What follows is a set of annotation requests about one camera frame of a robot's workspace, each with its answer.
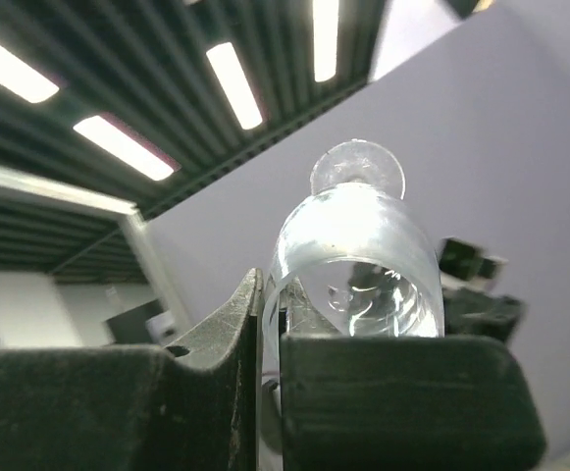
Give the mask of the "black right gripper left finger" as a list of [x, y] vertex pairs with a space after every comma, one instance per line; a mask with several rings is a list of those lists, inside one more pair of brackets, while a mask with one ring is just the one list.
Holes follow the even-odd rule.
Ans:
[[0, 470], [254, 470], [263, 274], [170, 345], [0, 349]]

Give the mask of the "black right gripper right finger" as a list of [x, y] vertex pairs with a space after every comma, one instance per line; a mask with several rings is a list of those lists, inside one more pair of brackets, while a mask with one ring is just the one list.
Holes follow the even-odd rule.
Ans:
[[280, 311], [287, 470], [530, 470], [546, 437], [507, 343], [346, 338], [290, 283]]

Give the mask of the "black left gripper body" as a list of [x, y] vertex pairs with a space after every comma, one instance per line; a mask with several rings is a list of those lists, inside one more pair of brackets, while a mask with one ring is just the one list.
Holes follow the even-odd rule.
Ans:
[[493, 292], [507, 261], [457, 237], [441, 241], [438, 261], [445, 333], [509, 343], [528, 306], [517, 297]]

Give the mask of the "clear wine glass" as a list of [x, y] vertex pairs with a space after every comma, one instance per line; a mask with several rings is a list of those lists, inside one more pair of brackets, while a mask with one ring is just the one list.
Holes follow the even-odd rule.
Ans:
[[269, 445], [283, 452], [280, 311], [300, 282], [312, 306], [346, 338], [441, 338], [444, 309], [433, 245], [404, 201], [405, 175], [381, 145], [352, 139], [328, 150], [311, 192], [285, 218], [265, 288], [263, 333], [278, 364]]

